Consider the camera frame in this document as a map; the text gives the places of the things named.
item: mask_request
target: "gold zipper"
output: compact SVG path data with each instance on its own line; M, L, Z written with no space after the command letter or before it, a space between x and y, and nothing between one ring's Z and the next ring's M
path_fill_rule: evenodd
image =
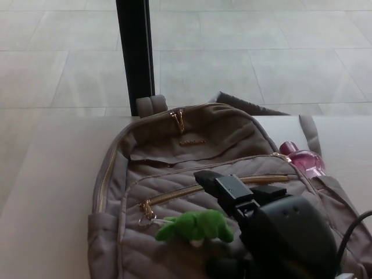
M193 110L196 110L196 109L201 109L201 108L204 108L204 107L207 107L207 106L216 106L216 105L222 105L222 104L220 104L220 103L206 103L206 104L203 104L203 105L198 105L198 106L187 107L187 108L184 108L184 109L179 109L178 114L180 115L180 120L177 119L177 121L180 122L179 128L180 128L181 133L184 132L184 122L183 122L184 112L189 112L189 111L193 111ZM126 133L128 133L134 127L142 125L142 124L147 123L147 122L152 122L155 119L158 119L158 120L159 119L166 119L166 118L169 117L169 115L174 117L172 115L172 113L173 112L171 112L171 113L164 112L164 113L161 113L159 115L154 115L152 117L139 119L136 122L132 123L131 125L127 126L126 129L124 129L124 131L122 133L122 136L117 140L117 142L115 143L115 146L113 147L113 150L110 154L109 165L107 166L107 169L105 171L105 175L104 175L104 177L102 179L102 182L99 186L98 212L103 212L103 206L104 206L104 203L105 203L105 193L106 193L106 190L107 190L107 187L108 187L109 177L111 176L111 173L112 173L112 166L113 166L113 163L115 161L115 154L117 152L117 147L118 147L118 144L119 144L120 140L124 137L124 135Z
M244 184L263 184L263 183L274 183L274 182L288 182L289 177L285 174L273 174L273 175L262 175L262 176L246 176L239 178ZM185 187L182 189L174 190L165 194L160 194L158 196L153 196L140 203L139 206L144 210L147 219L153 219L156 215L151 209L151 206L158 205L163 202L168 202L173 199L180 198L195 192L203 190L199 184L193 186Z
M180 109L177 112L170 112L170 116L173 117L176 121L177 127L180 130L181 135L185 131L185 124L184 124L184 110Z

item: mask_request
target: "pink water bottle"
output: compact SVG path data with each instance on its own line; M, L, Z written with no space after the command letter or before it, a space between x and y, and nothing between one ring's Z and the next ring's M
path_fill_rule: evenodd
M294 164L307 178L324 176L326 168L322 158L310 150L298 150L293 143L286 141L279 148L280 153L287 155Z

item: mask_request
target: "white surface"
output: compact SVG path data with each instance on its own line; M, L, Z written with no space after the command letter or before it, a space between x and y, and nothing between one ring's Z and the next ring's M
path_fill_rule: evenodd
M298 118L257 117L279 145L306 148ZM85 279L87 216L103 157L130 117L51 117L27 152L0 218L0 278ZM327 173L370 209L372 117L315 118ZM372 220L366 224L371 229Z

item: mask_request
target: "tiled floor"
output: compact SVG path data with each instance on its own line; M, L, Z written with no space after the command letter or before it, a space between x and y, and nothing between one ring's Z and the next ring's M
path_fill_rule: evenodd
M372 0L150 0L157 93L372 114ZM0 0L0 212L43 117L128 116L115 0Z

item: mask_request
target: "gray fabric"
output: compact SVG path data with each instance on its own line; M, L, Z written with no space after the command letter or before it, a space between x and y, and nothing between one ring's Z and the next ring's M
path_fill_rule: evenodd
M136 100L137 112L140 118L155 115L168 110L165 97L163 95L155 95Z
M299 115L299 121L309 149L321 156L319 135L313 118L309 115Z

